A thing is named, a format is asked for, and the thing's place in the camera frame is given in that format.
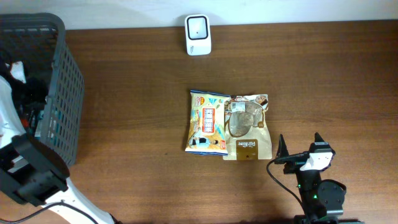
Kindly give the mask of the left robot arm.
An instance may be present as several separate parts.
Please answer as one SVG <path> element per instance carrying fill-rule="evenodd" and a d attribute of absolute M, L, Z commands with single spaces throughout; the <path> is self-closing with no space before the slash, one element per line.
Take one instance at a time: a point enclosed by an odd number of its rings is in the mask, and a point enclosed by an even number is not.
<path fill-rule="evenodd" d="M 21 84 L 1 62 L 1 191 L 13 201 L 50 210 L 68 223 L 117 223 L 73 184 L 61 157 L 26 133 L 12 89 Z"/>

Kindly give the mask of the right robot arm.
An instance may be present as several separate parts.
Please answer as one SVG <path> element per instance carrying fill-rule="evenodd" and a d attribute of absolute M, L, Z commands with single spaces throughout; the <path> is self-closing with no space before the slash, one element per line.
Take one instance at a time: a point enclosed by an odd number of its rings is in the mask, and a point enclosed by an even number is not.
<path fill-rule="evenodd" d="M 299 194 L 294 194 L 275 177 L 272 179 L 298 200 L 303 214 L 294 216 L 294 223 L 361 223 L 355 219 L 340 219 L 346 186 L 336 180 L 321 178 L 321 173 L 331 166 L 335 154 L 318 133 L 315 133 L 309 150 L 297 154 L 289 154 L 283 135 L 279 136 L 277 154 L 270 164 L 282 164 L 284 174 L 296 176 Z"/>

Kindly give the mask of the beige cookie pouch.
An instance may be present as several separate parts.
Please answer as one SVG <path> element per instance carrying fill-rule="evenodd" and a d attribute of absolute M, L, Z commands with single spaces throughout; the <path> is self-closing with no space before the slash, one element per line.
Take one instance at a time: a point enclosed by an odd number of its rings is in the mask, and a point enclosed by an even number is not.
<path fill-rule="evenodd" d="M 225 161 L 269 160 L 272 142 L 266 124 L 267 94 L 232 95 L 224 104 Z"/>

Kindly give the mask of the yellow snack bag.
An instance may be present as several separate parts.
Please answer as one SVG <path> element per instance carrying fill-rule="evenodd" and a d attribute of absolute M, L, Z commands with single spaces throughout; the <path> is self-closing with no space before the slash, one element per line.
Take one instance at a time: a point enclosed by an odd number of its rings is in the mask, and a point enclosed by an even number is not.
<path fill-rule="evenodd" d="M 229 95 L 191 90 L 190 127 L 185 152 L 226 156 L 224 104 Z"/>

